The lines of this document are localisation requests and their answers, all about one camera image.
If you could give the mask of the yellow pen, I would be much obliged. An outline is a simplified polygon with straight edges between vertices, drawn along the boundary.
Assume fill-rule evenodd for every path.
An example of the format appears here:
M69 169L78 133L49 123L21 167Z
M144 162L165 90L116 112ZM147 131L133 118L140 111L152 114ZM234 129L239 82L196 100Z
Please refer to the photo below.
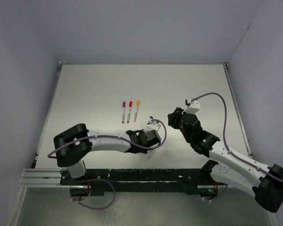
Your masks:
M134 112L134 118L133 118L134 122L136 122L136 120L137 120L138 110L139 110L139 106L136 105L135 112Z

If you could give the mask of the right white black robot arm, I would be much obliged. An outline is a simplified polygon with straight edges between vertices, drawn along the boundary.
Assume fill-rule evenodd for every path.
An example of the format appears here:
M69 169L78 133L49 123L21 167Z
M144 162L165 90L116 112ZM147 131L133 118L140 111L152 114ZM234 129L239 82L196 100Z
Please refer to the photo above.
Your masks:
M276 213L283 203L283 168L269 166L230 149L217 136L205 131L197 116L176 108L168 114L168 125L180 130L198 154L209 158L200 173L205 184L214 181L235 187L255 199L265 210Z

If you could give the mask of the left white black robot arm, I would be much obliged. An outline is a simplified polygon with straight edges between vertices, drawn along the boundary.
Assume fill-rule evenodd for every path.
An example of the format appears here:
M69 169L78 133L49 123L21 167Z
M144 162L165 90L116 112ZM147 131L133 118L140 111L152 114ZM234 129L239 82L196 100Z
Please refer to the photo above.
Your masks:
M88 174L82 160L89 152L117 151L120 153L145 153L161 144L158 134L161 125L150 121L144 129L128 130L122 134L105 134L88 130L83 123L77 124L53 138L55 159L65 168L78 185L87 181Z

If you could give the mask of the green pen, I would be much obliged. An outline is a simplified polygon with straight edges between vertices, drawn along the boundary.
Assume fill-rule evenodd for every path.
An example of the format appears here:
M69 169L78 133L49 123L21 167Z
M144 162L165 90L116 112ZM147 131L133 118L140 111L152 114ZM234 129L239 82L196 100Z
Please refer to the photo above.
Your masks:
M153 154L154 154L154 150L150 150L150 151L148 152L148 159L150 159Z

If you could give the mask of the red pen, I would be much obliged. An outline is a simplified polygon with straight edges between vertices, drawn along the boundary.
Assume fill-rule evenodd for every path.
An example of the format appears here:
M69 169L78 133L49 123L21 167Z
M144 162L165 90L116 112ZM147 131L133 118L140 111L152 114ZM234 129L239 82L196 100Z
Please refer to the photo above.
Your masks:
M132 107L129 107L129 106L128 106L128 114L127 114L127 120L126 120L127 123L130 122L131 111L132 111Z

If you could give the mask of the purple pen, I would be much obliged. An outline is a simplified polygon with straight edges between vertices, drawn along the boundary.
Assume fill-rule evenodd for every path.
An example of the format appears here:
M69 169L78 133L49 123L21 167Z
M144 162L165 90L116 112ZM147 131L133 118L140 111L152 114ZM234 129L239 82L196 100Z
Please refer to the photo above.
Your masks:
M122 123L125 122L125 108L122 108Z

